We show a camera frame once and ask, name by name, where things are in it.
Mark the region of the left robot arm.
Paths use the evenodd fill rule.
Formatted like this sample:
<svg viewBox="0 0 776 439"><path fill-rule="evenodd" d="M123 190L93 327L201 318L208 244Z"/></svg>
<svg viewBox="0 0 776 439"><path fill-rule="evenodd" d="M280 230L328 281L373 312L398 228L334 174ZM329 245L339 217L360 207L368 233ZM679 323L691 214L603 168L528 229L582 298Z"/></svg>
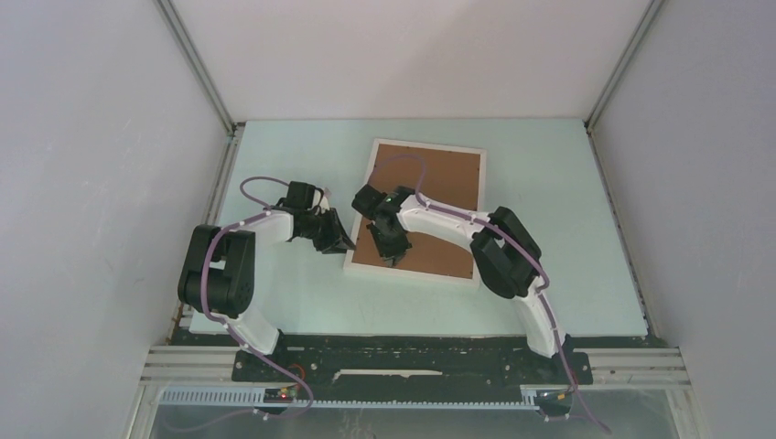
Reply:
<svg viewBox="0 0 776 439"><path fill-rule="evenodd" d="M328 192L312 184L291 181L275 204L219 227L200 224L193 231L178 280L178 300L223 327L248 351L258 352L253 367L266 380L288 372L289 357L276 348L281 330L253 303L256 252L296 238L311 241L322 254L353 251Z"/></svg>

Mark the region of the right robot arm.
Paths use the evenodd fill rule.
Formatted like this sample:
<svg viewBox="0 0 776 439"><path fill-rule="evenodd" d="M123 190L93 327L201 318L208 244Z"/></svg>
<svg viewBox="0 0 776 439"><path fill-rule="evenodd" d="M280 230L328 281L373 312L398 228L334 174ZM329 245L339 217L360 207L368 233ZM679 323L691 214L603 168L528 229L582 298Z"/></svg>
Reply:
<svg viewBox="0 0 776 439"><path fill-rule="evenodd" d="M473 258L481 281L494 294L514 302L535 376L555 382L569 369L562 330L545 290L550 279L542 252L517 216L505 207L493 212L465 210L397 187L390 193L364 185L351 202L366 219L381 260L396 266L411 249L410 236L424 234L452 243Z"/></svg>

